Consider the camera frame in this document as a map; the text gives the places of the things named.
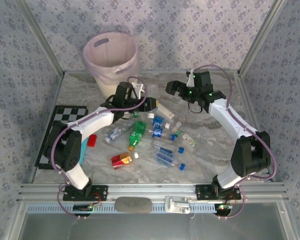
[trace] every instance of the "black and white checkerboard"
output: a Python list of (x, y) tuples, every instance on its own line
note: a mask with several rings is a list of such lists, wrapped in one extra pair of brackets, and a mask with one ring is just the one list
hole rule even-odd
[(88, 109), (86, 106), (56, 105), (54, 107), (48, 128), (45, 132), (44, 139), (34, 166), (38, 167), (39, 169), (53, 169), (51, 164), (49, 163), (49, 160), (45, 156), (43, 156), (42, 153), (44, 151), (45, 144), (47, 142), (48, 136), (51, 132), (54, 122), (60, 121), (66, 124), (69, 122), (76, 121), (86, 115), (88, 115)]

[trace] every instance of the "gray marble tabletop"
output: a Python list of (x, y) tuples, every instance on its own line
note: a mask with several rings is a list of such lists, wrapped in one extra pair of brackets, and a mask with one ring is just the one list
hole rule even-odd
[[(143, 73), (148, 83), (159, 85), (159, 102), (179, 115), (183, 129), (197, 142), (197, 150), (190, 153), (185, 150), (180, 161), (186, 164), (184, 171), (168, 168), (158, 164), (154, 157), (154, 149), (150, 138), (145, 138), (135, 147), (139, 158), (132, 163), (114, 170), (111, 157), (127, 152), (129, 134), (121, 137), (113, 144), (104, 140), (106, 134), (125, 120), (96, 132), (95, 147), (87, 147), (82, 168), (94, 183), (209, 183), (212, 177), (223, 172), (230, 164), (234, 149), (223, 127), (209, 114), (203, 111), (195, 114), (189, 111), (188, 103), (177, 96), (168, 95), (165, 85), (172, 80), (186, 82), (184, 73)], [(214, 90), (221, 90), (229, 95), (229, 83), (221, 73), (212, 73), (211, 81)], [(234, 80), (234, 92), (231, 99), (232, 107), (245, 118)], [(105, 101), (98, 85), (66, 74), (57, 99), (58, 105), (87, 106), (89, 113)], [(62, 183), (63, 178), (53, 170), (38, 169), (34, 183)]]

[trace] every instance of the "green plastic bottle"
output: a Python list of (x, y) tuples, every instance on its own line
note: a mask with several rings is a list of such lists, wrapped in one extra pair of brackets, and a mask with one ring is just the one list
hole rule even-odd
[(142, 121), (137, 121), (134, 124), (133, 131), (130, 134), (129, 137), (129, 151), (133, 151), (135, 149), (135, 146), (138, 145), (145, 133), (146, 130), (146, 124)]

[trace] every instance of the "wall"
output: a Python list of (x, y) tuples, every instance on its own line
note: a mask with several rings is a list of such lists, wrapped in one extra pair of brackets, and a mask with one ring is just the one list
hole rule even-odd
[(244, 80), (300, 226), (300, 0), (287, 0)]
[(34, 164), (59, 81), (14, 2), (0, 1), (0, 239)]
[(95, 35), (130, 33), (144, 70), (238, 69), (274, 0), (27, 0), (63, 70)]

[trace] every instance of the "blue bottle cap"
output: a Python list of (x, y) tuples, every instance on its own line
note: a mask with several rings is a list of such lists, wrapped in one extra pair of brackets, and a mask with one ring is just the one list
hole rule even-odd
[(183, 171), (183, 170), (185, 169), (185, 166), (186, 166), (186, 165), (185, 165), (184, 163), (181, 163), (181, 164), (180, 164), (180, 167), (179, 167), (179, 170)]
[(178, 153), (183, 154), (185, 149), (183, 147), (179, 147)]

